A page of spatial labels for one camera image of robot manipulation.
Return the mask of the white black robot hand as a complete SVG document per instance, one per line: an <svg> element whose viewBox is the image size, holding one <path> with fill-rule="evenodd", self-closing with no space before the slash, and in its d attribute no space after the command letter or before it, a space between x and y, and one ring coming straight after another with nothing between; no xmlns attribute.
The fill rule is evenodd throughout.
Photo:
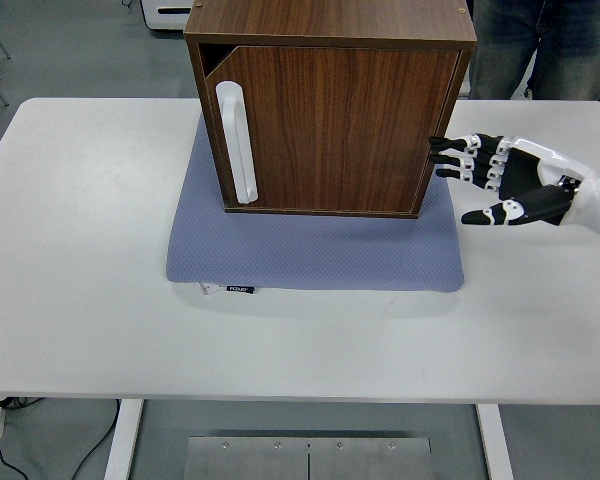
<svg viewBox="0 0 600 480"><path fill-rule="evenodd" d="M429 139L436 175L491 191L498 202L462 215L465 225L543 221L580 225L600 235L600 177L569 156L521 137L473 133Z"/></svg>

